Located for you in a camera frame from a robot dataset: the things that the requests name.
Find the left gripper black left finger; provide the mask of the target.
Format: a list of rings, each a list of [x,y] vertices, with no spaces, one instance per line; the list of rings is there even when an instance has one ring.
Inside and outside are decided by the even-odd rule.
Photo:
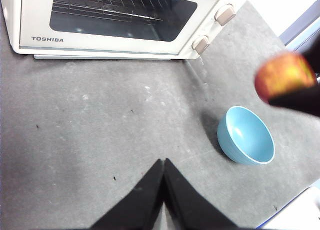
[[[158,159],[134,188],[90,229],[152,229],[162,205],[164,162]]]

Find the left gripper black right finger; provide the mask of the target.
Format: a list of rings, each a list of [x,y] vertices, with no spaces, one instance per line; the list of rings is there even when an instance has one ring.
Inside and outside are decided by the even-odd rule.
[[[222,212],[200,195],[167,158],[163,172],[164,201],[180,229],[236,229]]]

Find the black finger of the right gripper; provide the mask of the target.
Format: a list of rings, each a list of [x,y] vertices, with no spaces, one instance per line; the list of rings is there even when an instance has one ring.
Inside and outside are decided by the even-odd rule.
[[[270,98],[272,106],[300,111],[316,117],[320,116],[320,86],[300,89]]]
[[[320,72],[320,36],[317,36],[312,45],[302,53],[315,73]]]

